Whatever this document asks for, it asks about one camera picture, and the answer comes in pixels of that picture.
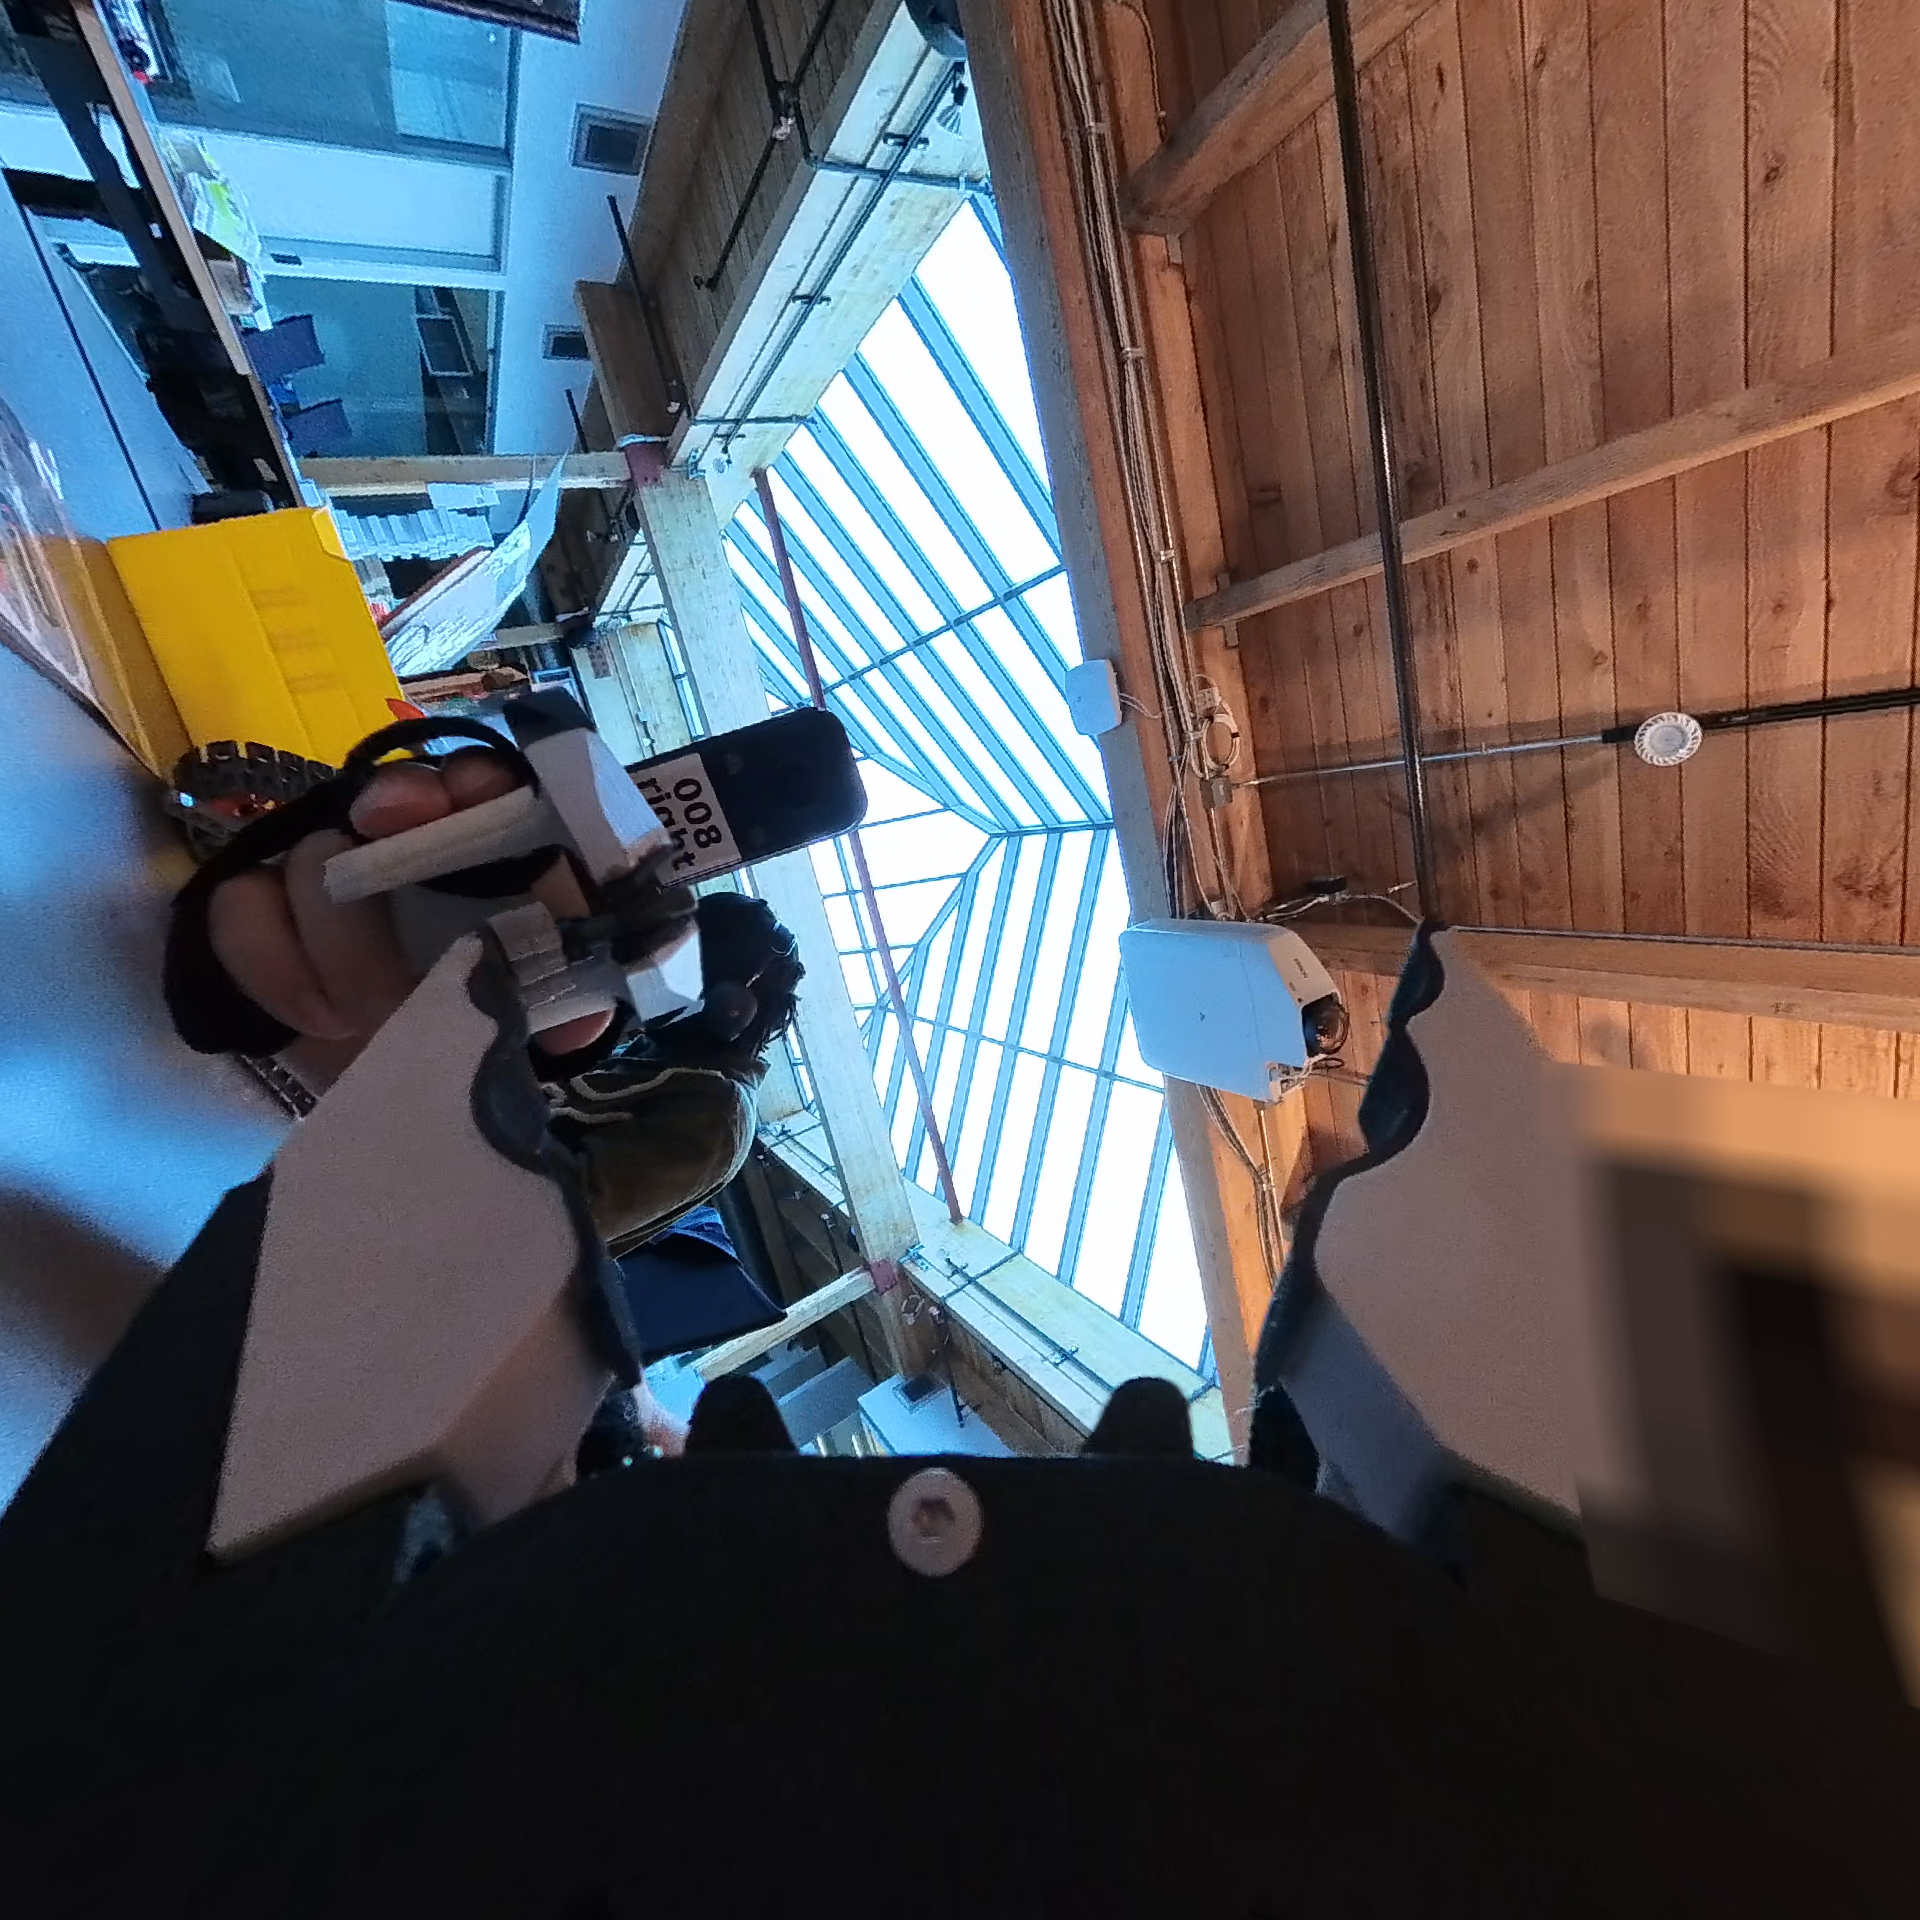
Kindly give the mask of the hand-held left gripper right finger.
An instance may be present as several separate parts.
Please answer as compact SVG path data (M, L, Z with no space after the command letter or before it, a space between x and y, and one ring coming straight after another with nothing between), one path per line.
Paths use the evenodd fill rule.
M1253 1464L1404 1544L1470 1488L1578 1514L1589 1214L1572 1095L1464 930L1422 923L1256 1342Z

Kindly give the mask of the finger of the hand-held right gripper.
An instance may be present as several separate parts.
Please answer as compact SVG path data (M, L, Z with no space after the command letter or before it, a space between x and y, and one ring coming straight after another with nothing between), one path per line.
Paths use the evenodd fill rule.
M672 831L594 728L545 733L522 752L589 884L608 886L672 861Z
M621 998L640 1025L683 1019L702 1010L699 923L676 926L657 952L613 959Z

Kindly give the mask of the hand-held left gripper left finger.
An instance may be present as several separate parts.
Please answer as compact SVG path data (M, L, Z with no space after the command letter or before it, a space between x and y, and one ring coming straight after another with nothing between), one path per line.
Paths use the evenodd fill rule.
M410 1488L502 1526L577 1485L636 1372L518 974L465 936L274 1161L208 1551L243 1563Z

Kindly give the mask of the person's right hand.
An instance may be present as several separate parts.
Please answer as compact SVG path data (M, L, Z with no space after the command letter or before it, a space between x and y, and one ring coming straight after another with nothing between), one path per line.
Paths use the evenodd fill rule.
M281 1060L306 1086L330 1090L422 979L397 944L392 898L337 903L326 868L352 843L422 831L511 790L511 764L487 748L443 764L392 759L352 798L344 831L317 831L277 868L211 893L211 952L256 1010L291 1031Z

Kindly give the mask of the red metal rod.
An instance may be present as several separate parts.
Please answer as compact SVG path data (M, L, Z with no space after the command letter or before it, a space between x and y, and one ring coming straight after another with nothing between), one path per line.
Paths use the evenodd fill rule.
M797 574L795 574L795 561L788 561L788 546L785 546L785 527L780 527L771 478L768 478L763 466L751 466L751 488L756 488L762 523L763 523L763 536L768 536L768 551L771 551L771 568L779 568L779 586L780 586L780 607L785 607L788 636L795 636L795 647L797 647L797 658L800 658L800 683L805 683L809 708L823 716L823 728L830 728L830 733L840 737L840 748L834 748L834 752L840 752L840 759L848 764L848 781L856 781L860 764L856 764L848 728L840 725L840 716L830 712L830 701L825 701L825 683L823 683L823 671L818 671L818 656L815 656L815 639L809 639L809 624L805 624ZM906 1010L904 979L898 979L898 964L893 964L893 947L890 947L890 936L887 936L887 923L881 923L881 913L880 913L880 886L873 886L873 876L870 876L870 861L867 861L867 847L863 847L863 833L860 833L863 819L867 819L863 808L856 808L856 815L843 819L843 836L851 843L856 898L860 898L860 905L863 905L867 936L873 940L881 1002L887 1002L887 1010L890 1010L890 1017L893 1017L893 1025L898 1025L898 1056L904 1056L904 1070L906 1070L906 1082L913 1082L913 1095L916 1095L916 1116L920 1116L920 1124L925 1124L925 1144L926 1144L926 1151L931 1151L939 1200L943 1200L943 1207L946 1207L946 1222L959 1223L959 1222L964 1222L964 1207L959 1207L959 1192L957 1192L946 1144L943 1144L939 1119L934 1119L934 1111L931 1111L931 1076L926 1076L926 1070L925 1070L925 1051L920 1051L920 1041L916 1041L916 1017L913 1017L913 1010Z

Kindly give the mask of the skylight window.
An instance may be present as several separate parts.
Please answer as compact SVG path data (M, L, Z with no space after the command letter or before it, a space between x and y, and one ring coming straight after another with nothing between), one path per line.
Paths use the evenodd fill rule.
M730 561L779 708L809 683L867 781L815 848L913 1184L1211 1374L1164 1076L1122 988L1111 785L1069 720L1081 636L999 225L964 205L768 470Z

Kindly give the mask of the white hanging banner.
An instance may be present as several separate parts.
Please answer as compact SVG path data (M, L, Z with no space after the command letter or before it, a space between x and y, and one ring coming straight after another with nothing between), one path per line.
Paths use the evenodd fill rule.
M397 678L443 676L493 647L502 619L527 588L559 534L566 478L571 458L550 458L540 474L527 474L522 516L495 546L450 561L377 626Z

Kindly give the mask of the black toy track assembly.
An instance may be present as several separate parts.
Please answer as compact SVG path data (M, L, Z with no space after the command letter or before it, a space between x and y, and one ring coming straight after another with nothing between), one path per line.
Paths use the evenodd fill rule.
M211 741L189 748L171 768L161 808L195 861L214 860L252 820L335 781L335 764L256 741Z

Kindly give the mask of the yellow plastic bin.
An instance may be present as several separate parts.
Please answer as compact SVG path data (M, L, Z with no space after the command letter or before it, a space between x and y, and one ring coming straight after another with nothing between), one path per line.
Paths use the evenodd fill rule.
M326 510L116 536L105 555L189 744L341 764L410 716Z

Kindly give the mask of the thin metal conduit rod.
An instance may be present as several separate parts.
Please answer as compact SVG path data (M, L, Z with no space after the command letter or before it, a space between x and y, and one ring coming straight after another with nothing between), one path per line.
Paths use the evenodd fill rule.
M1920 702L1920 687L1909 683L1909 687L1779 701L1762 708L1719 708L1695 720L1704 725L1704 741L1709 741L1709 737L1762 733L1762 728L1783 728L1783 725L1813 725L1813 720L1828 725L1828 720L1850 720L1850 716L1918 712L1918 702ZM1446 748L1446 752L1422 752L1421 764L1434 768L1434 764L1477 764L1477 759L1505 759L1505 756L1560 756L1560 752L1578 752L1578 748L1632 748L1636 725L1639 720L1618 720L1596 733Z

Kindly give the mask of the colourful flat kit box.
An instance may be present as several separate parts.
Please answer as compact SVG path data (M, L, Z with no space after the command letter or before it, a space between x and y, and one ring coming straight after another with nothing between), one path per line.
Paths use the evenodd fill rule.
M0 405L0 639L63 683L77 702L95 708L95 676L80 626L63 586L63 561L75 556L57 466L23 430L14 405Z

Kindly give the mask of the black ceiling pipe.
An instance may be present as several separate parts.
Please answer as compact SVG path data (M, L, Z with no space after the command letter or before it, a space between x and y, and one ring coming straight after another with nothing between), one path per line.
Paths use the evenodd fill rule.
M1401 764L1404 764L1404 800L1408 800L1408 836L1411 836L1411 886L1421 916L1441 920L1441 884L1434 884L1434 843L1428 808L1428 759L1421 741L1421 676L1411 647L1408 583L1404 583L1404 474L1396 456L1396 436L1388 419L1388 348L1383 348L1383 308L1381 308L1381 266L1376 266L1376 229L1370 229L1370 191L1368 191L1368 149L1363 149L1363 114L1360 114L1360 59L1351 33L1351 2L1326 2L1329 33L1329 97L1338 131L1338 173L1342 173L1342 210L1348 210L1348 253L1355 282L1355 324L1360 324L1360 368L1368 401L1368 449L1376 470L1381 503L1381 574L1388 607L1388 652L1396 678L1396 725L1401 725Z

